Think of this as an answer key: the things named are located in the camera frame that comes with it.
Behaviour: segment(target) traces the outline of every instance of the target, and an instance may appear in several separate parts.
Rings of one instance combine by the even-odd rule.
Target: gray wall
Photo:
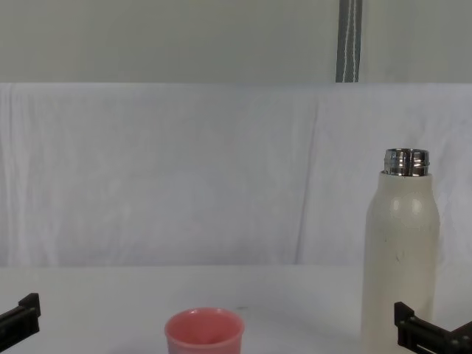
[[[338,0],[1,0],[1,82],[333,82]]]
[[[472,82],[471,0],[364,0],[359,80]]]

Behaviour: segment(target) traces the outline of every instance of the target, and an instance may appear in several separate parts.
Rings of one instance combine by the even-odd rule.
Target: pink cup
[[[169,354],[240,354],[243,320],[223,308],[180,312],[165,325]]]

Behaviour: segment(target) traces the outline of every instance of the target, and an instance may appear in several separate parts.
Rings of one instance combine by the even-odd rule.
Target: wrinkled sheet
[[[0,264],[358,265],[392,147],[472,260],[472,86],[3,85]]]

